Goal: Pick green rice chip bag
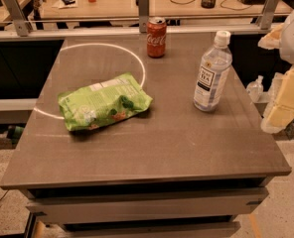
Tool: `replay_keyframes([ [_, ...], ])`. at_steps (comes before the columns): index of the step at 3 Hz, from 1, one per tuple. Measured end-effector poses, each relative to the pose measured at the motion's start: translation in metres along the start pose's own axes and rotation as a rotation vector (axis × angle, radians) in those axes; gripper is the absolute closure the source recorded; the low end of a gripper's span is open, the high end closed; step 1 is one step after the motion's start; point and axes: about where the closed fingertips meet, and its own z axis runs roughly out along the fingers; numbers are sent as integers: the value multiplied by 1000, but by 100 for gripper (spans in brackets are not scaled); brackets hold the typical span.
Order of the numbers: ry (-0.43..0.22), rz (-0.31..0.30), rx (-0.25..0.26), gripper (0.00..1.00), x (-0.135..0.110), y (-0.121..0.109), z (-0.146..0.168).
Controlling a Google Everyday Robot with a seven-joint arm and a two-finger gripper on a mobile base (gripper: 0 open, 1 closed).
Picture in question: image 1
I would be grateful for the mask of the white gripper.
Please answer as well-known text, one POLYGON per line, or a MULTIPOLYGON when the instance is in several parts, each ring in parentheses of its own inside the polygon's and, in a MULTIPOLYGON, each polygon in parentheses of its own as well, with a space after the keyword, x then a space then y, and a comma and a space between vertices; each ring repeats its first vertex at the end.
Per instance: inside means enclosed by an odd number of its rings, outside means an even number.
MULTIPOLYGON (((294 64, 294 10, 284 24, 272 29, 257 45, 266 50, 280 48, 281 58, 294 64)), ((272 86, 276 86, 276 97, 264 111, 261 129, 275 134, 294 120, 294 65, 281 77, 274 79, 272 86)))

